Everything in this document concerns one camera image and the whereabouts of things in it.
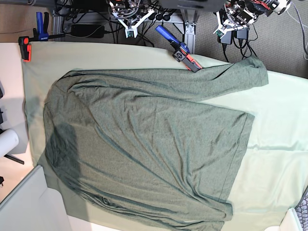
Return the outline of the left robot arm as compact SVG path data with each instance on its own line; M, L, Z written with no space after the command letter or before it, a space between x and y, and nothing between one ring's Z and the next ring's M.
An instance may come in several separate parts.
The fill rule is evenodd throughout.
M284 13L291 6L290 0L228 0L216 12L218 27L215 31L220 37L227 32L248 28L259 16Z

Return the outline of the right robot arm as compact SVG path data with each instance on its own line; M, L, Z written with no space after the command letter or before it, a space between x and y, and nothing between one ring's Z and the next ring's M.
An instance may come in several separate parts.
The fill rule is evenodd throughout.
M128 27L139 26L155 12L150 0L107 0L107 4L111 19Z

